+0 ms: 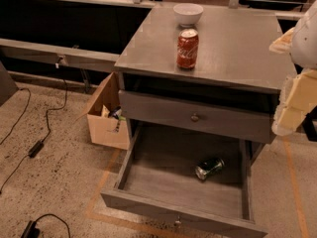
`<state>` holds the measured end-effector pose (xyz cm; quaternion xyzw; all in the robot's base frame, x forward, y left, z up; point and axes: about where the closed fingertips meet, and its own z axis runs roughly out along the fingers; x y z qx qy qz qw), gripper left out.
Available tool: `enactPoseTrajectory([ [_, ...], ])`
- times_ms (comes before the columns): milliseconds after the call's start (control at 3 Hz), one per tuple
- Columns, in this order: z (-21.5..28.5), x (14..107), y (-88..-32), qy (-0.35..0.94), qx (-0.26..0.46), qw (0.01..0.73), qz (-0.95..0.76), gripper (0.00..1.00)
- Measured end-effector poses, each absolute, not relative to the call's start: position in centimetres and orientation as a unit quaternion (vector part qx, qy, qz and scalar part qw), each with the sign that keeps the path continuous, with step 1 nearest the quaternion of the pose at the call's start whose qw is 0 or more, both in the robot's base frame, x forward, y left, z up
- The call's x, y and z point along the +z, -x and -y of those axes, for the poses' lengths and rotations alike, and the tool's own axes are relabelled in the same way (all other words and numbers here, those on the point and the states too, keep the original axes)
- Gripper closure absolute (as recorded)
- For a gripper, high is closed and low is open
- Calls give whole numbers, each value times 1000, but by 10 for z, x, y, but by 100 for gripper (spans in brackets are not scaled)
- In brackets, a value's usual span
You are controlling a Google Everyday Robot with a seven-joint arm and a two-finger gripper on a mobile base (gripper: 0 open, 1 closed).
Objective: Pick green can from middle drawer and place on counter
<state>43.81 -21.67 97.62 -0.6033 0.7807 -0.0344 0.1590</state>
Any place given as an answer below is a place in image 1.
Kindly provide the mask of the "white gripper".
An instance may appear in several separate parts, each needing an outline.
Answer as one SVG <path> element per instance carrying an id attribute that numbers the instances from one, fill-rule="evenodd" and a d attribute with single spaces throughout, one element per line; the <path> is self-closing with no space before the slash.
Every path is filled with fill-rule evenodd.
<path id="1" fill-rule="evenodd" d="M 269 50 L 277 54 L 290 52 L 292 61 L 304 68 L 295 77 L 286 78 L 273 116 L 272 132 L 286 136 L 295 132 L 317 106 L 317 0 L 295 28 L 273 41 Z"/>

